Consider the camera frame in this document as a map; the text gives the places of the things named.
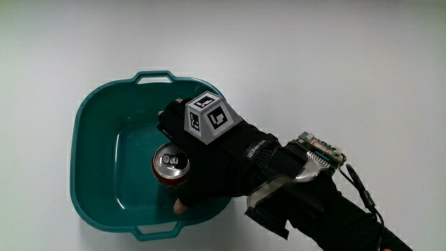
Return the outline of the person's right hand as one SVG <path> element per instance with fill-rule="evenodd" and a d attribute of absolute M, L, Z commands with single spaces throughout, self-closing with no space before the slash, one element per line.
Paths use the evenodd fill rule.
<path fill-rule="evenodd" d="M 248 195 L 262 183 L 258 164 L 280 145 L 274 135 L 244 120 L 206 145 L 184 130 L 189 101 L 178 98 L 158 112 L 158 130 L 190 161 L 190 176 L 174 203 L 176 214 L 210 198 Z"/>

